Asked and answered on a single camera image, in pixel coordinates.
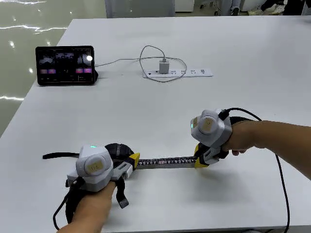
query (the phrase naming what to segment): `black cable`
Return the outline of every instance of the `black cable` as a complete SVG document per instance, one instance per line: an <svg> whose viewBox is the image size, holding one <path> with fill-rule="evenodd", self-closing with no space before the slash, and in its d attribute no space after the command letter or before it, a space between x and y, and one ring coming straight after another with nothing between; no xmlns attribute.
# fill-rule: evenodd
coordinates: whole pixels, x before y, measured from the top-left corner
<svg viewBox="0 0 311 233"><path fill-rule="evenodd" d="M54 224L54 227L59 230L59 227L57 225L57 222L56 222L56 215L58 214L58 212L63 208L63 206L65 205L66 201L68 200L68 196L70 194L70 191L68 191L68 193L65 195L62 203L59 205L59 207L56 209L55 213L53 214L53 224Z"/></svg>
<svg viewBox="0 0 311 233"><path fill-rule="evenodd" d="M56 215L58 214L58 212L62 209L62 207L65 205L66 201L68 200L68 196L72 193L72 191L79 189L82 185L84 185L85 180L82 177L78 177L70 186L70 189L68 191L68 193L64 196L64 199L62 201L62 203L59 205L59 207L56 209L55 213L53 214L53 224L54 227L59 230L59 227L57 225L56 222Z"/></svg>
<svg viewBox="0 0 311 233"><path fill-rule="evenodd" d="M245 112L249 115L251 115L252 117L256 118L258 121L262 121L258 116L256 116L255 114L245 110L245 109L242 109L242 108L229 108L229 109L225 109L224 111L222 111L222 114L223 113L228 113L230 111L233 111L233 110L236 110L236 111L241 111L241 112ZM276 161L277 161L277 165L278 165L278 169L280 171L280 177L281 177L281 181L282 181L282 187L283 187L283 191L284 191L284 196L285 196L285 201L286 201L286 210L287 210L287 224L286 224L286 228L285 228L285 231L284 233L287 233L289 227L290 227L290 221L291 221L291 214L290 214L290 205L289 205L289 202L288 202L288 197L287 197L287 192L286 192L286 186L285 186L285 182L284 182L284 177L283 177L283 171L282 171L282 166L281 166L281 162L280 162L280 159L278 157L277 154L276 155Z"/></svg>

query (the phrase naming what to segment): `device label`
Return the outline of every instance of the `device label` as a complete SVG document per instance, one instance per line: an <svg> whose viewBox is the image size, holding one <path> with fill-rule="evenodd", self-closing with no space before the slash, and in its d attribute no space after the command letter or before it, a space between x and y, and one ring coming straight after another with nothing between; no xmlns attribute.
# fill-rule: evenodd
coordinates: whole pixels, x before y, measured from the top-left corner
<svg viewBox="0 0 311 233"><path fill-rule="evenodd" d="M103 164L101 161L92 163L90 165L87 166L87 169L90 173L93 173L95 171L101 170L103 168Z"/></svg>

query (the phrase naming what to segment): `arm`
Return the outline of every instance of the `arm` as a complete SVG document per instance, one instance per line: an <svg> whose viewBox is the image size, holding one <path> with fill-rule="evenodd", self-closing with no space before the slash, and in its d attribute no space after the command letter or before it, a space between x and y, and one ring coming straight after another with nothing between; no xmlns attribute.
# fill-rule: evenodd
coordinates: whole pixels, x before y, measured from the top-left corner
<svg viewBox="0 0 311 233"><path fill-rule="evenodd" d="M271 150L311 179L311 127L272 121L234 124L223 150L238 155L251 147Z"/></svg>
<svg viewBox="0 0 311 233"><path fill-rule="evenodd" d="M111 209L111 199L116 184L110 182L103 190L85 196L78 204L72 223L58 233L100 233Z"/></svg>

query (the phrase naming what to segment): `charging cable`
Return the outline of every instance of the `charging cable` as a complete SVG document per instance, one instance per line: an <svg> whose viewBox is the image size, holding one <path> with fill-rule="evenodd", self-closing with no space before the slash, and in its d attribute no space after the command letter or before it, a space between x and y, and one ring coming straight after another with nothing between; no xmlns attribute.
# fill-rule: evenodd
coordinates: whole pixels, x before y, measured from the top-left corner
<svg viewBox="0 0 311 233"><path fill-rule="evenodd" d="M144 50L145 50L147 47L151 47L151 48L154 48L154 49L159 50L159 51L163 54L163 56L142 57L142 54L143 54ZM165 80L165 81L151 78L151 77L146 73L146 71L144 70L141 61L142 61L142 60L145 60L145 59L153 59L153 58L161 58L161 60L160 60L160 62L159 62L159 73L160 73L160 74L168 74L168 73L169 73L169 70L170 70L170 63L169 63L168 60L175 60L175 61L181 62L181 63L184 65L185 70L183 71L182 75L180 75L179 77L172 78L172 79ZM159 48L157 48L157 47L155 47L155 46L152 46L152 45L146 45L146 46L141 50L141 53L140 53L139 58L120 58L120 59L118 59L118 60L116 60L116 61L113 61L113 62L95 65L95 67L102 67L102 66L110 65L110 64L116 63L116 62L118 62L118 61L139 61L140 68L141 68L143 74L146 76L146 78L147 78L147 79L150 79L150 80L152 80L152 81L158 82L158 83L168 83L168 82L171 82L171 81L174 81L174 80L177 80L177 79L181 79L181 78L186 74L186 72L187 72L187 65L186 65L186 63L185 63L182 59L180 59L180 58L175 58L175 57L167 57L167 56L165 56L163 50L161 50L161 49L159 49Z"/></svg>

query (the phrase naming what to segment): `white table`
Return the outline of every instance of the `white table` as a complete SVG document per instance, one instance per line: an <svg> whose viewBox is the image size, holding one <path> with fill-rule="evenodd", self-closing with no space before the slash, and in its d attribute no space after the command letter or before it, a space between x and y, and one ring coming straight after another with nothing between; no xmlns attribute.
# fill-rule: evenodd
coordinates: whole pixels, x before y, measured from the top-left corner
<svg viewBox="0 0 311 233"><path fill-rule="evenodd" d="M213 78L159 84L137 63L99 68L94 86L34 83L0 139L2 232L53 232L83 144L119 142L141 158L192 155L190 119L203 109L243 107L263 119L310 125L311 17L181 17L73 20L58 45L93 45L96 63L138 57L146 44ZM158 55L157 51L146 55ZM158 59L145 62L156 68ZM291 225L311 225L311 183L282 161ZM208 169L138 170L126 182L130 205L114 200L105 232L278 228L286 208L274 155L251 149ZM64 212L58 217L66 224Z"/></svg>

